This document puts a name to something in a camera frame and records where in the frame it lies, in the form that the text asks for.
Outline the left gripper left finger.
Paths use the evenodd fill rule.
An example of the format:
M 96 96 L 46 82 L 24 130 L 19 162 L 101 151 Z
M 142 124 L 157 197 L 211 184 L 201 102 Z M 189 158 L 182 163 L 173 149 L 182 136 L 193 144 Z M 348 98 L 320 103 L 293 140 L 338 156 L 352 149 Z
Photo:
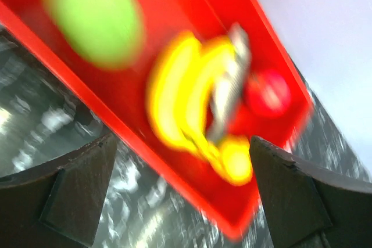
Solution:
M 106 134 L 46 163 L 1 178 L 1 247 L 91 247 L 117 138 Z

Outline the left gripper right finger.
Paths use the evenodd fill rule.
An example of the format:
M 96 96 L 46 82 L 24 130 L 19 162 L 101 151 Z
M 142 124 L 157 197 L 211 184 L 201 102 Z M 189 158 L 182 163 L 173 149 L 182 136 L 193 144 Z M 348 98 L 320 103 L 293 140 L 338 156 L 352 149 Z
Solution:
M 371 247 L 371 183 L 259 136 L 250 155 L 274 247 Z

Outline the red fake apple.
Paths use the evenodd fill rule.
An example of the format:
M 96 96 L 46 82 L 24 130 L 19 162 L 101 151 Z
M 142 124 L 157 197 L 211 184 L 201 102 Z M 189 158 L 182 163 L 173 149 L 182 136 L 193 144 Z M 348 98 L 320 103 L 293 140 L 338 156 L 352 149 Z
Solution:
M 283 115 L 291 104 L 291 90 L 285 78 L 273 69 L 250 73 L 245 97 L 253 113 L 267 118 Z

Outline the grey fake fish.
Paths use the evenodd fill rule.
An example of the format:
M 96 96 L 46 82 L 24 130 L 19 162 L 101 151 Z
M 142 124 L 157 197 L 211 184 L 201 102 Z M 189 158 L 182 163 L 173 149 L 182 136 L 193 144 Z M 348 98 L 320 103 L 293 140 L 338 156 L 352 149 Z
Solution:
M 214 86 L 210 101 L 213 120 L 206 131 L 207 140 L 214 144 L 219 143 L 226 134 L 252 63 L 249 36 L 239 23 L 232 24 L 228 37 L 233 45 L 233 55 L 227 59 L 226 69 Z

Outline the yellow fake banana bunch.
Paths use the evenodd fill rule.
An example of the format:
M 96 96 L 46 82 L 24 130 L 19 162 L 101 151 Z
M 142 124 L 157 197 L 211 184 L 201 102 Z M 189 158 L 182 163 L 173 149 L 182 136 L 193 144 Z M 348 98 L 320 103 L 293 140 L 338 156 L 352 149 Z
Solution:
M 190 31 L 176 35 L 156 59 L 146 85 L 146 113 L 167 147 L 202 160 L 216 154 L 205 136 L 212 89 L 234 58 L 227 35 L 200 42 Z

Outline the green fake cabbage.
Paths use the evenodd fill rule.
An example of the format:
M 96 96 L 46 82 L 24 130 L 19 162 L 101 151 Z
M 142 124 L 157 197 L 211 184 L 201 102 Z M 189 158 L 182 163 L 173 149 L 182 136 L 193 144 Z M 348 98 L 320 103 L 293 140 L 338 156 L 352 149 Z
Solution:
M 89 64 L 116 71 L 134 64 L 146 31 L 138 0 L 41 0 L 72 50 Z

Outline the yellow orange fake fruit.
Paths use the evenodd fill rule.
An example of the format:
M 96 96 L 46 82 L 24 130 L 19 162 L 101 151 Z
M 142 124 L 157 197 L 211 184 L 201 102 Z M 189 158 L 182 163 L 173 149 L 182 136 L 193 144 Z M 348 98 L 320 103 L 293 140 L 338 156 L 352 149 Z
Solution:
M 246 137 L 227 136 L 218 146 L 219 156 L 212 164 L 215 172 L 228 183 L 242 186 L 251 181 L 253 167 Z

